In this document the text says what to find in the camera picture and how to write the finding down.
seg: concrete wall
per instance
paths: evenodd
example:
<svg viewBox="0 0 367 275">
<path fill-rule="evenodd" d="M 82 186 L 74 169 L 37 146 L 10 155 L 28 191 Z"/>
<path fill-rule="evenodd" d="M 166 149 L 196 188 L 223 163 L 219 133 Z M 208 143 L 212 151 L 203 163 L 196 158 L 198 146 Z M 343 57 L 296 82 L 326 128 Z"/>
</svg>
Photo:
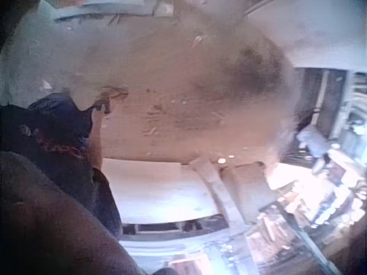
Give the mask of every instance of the concrete wall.
<svg viewBox="0 0 367 275">
<path fill-rule="evenodd" d="M 180 163 L 104 159 L 123 223 L 165 223 L 218 214 L 204 182 Z"/>
<path fill-rule="evenodd" d="M 249 20 L 296 67 L 367 72 L 364 0 L 276 0 Z"/>
</svg>

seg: floor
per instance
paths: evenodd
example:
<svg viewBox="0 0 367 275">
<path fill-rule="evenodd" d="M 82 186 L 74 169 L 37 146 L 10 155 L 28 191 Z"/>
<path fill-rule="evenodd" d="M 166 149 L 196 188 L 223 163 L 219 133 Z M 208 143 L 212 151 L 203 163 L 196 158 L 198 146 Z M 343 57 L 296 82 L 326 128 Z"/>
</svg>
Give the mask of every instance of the floor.
<svg viewBox="0 0 367 275">
<path fill-rule="evenodd" d="M 292 127 L 289 87 L 281 53 L 246 23 L 245 4 L 175 0 L 174 17 L 109 25 L 112 15 L 54 22 L 41 3 L 7 49 L 11 103 L 68 88 L 85 109 L 101 87 L 128 87 L 103 125 L 105 158 L 274 164 L 287 145 L 280 126 Z"/>
</svg>

